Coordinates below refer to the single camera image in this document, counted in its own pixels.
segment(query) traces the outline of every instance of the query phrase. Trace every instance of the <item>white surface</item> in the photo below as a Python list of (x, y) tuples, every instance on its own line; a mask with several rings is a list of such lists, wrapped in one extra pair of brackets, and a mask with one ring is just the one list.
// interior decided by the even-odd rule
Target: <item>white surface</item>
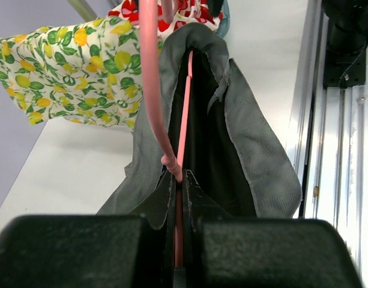
[[(272, 129), (286, 142), (306, 0), (229, 0), (226, 37)], [(124, 179), (131, 135), (49, 121), (0, 209), (0, 229), (22, 214), (93, 214)]]

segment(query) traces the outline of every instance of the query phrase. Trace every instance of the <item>red floral fabric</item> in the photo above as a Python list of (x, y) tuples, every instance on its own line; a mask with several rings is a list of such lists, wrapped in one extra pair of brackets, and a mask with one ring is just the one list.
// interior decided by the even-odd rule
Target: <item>red floral fabric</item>
[[(138, 26), (138, 8), (132, 0), (124, 0), (122, 4), (110, 10), (108, 15), (129, 20), (133, 26)], [(216, 31), (222, 18), (222, 12), (216, 18), (210, 15), (207, 0), (179, 0), (178, 11), (173, 18), (173, 22), (168, 24), (162, 20), (161, 3), (158, 1), (158, 37), (165, 40), (174, 30), (192, 22), (203, 23), (211, 30)]]

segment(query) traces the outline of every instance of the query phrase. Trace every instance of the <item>gray wall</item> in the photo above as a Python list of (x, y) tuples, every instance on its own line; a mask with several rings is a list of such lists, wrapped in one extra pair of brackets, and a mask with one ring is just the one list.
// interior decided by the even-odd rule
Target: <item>gray wall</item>
[[(100, 17), (110, 9), (107, 0), (88, 2)], [(67, 0), (0, 0), (0, 37), (81, 22)], [(30, 126), (0, 84), (0, 207), (43, 127)]]

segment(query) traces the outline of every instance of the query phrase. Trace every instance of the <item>lemon print fabric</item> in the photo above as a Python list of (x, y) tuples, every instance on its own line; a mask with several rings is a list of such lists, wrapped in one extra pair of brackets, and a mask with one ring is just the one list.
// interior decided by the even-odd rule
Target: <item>lemon print fabric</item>
[(139, 31), (118, 17), (0, 38), (0, 81), (32, 125), (63, 116), (133, 129), (140, 65)]

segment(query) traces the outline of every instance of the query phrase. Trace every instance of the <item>black lining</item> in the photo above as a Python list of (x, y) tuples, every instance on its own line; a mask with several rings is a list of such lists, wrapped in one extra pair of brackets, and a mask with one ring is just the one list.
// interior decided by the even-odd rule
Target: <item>black lining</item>
[(218, 84), (207, 56), (196, 49), (186, 51), (178, 75), (169, 123), (173, 150), (177, 153), (190, 50), (193, 79), (183, 168), (191, 170), (201, 189), (230, 214), (255, 217), (252, 192), (226, 128), (225, 102), (216, 100), (207, 113)]

